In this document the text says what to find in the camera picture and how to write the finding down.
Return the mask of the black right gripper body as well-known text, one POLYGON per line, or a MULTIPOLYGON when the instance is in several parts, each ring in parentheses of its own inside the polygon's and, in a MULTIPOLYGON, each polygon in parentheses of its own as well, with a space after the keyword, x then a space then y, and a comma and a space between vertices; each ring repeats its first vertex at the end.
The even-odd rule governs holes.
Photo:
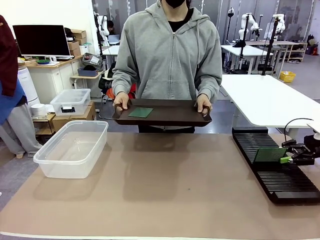
POLYGON ((320 141, 314 135, 307 135, 303 139, 304 148, 299 156, 300 165, 314 165, 315 159, 320 157, 320 141))

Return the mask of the person's left hand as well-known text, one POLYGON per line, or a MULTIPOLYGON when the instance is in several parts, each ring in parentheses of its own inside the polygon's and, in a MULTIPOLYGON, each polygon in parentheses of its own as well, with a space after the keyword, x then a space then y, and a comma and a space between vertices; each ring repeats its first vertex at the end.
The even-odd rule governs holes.
POLYGON ((196 99, 197 112, 204 117, 209 115, 213 109, 212 104, 206 94, 200 94, 196 99))

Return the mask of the person's right hand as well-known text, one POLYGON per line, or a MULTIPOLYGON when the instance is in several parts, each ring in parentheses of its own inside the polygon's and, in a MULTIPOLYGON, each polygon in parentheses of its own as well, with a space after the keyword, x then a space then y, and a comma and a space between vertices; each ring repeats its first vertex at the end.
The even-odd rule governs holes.
POLYGON ((120 110, 128 109, 129 96, 127 93, 121 91, 119 92, 113 101, 113 107, 115 109, 120 108, 120 110))

